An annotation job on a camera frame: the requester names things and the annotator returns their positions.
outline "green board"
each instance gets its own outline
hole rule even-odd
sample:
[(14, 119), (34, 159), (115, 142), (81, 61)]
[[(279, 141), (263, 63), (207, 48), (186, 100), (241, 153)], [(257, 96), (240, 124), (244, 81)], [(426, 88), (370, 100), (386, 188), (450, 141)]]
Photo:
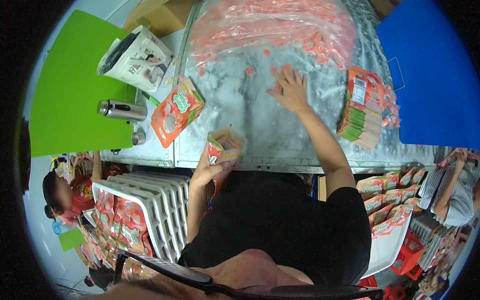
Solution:
[(59, 234), (59, 241), (63, 252), (65, 252), (85, 243), (85, 238), (78, 228), (74, 228), (65, 233)]
[(115, 38), (127, 32), (75, 10), (40, 73), (30, 117), (32, 157), (132, 147), (133, 127), (96, 111), (99, 100), (134, 102), (136, 89), (96, 74)]

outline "thermos lid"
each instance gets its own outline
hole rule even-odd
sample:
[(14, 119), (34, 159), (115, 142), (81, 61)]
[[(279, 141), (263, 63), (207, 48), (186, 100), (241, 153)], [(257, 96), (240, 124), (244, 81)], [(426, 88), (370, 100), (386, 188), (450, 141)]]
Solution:
[(106, 115), (108, 113), (108, 107), (108, 100), (100, 100), (96, 106), (96, 111), (101, 115)]

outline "white tote bag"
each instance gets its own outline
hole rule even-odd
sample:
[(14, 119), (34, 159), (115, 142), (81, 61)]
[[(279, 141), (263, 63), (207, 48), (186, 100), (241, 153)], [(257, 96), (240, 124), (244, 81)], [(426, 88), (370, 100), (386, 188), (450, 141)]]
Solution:
[(121, 42), (115, 39), (98, 64), (96, 73), (118, 79), (146, 92), (155, 92), (172, 61), (173, 52), (143, 26), (134, 29), (132, 34), (138, 34), (137, 38), (115, 65), (102, 73), (107, 58)]

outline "eyeglasses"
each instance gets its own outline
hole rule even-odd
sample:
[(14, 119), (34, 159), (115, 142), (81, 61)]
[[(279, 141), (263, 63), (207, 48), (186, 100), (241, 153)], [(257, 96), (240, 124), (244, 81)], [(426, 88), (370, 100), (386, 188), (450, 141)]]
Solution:
[(114, 283), (120, 282), (123, 265), (127, 258), (132, 258), (139, 263), (165, 275), (175, 281), (189, 287), (197, 288), (206, 294), (220, 293), (237, 300), (249, 299), (282, 299), (282, 300), (351, 300), (369, 297), (370, 299), (381, 299), (383, 291), (379, 288), (357, 287), (357, 286), (253, 286), (247, 288), (233, 289), (231, 287), (215, 284), (213, 278), (199, 271), (183, 267), (178, 264), (163, 261), (158, 258), (144, 256), (125, 250), (119, 250), (117, 263), (115, 265)]

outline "red shirt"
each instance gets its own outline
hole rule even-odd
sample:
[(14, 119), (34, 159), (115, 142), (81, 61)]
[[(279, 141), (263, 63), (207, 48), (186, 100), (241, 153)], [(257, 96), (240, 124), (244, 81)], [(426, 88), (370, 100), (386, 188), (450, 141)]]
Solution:
[(93, 200), (92, 181), (90, 175), (79, 176), (72, 183), (72, 206), (60, 216), (60, 219), (73, 226), (73, 220), (79, 217), (83, 210), (95, 207)]

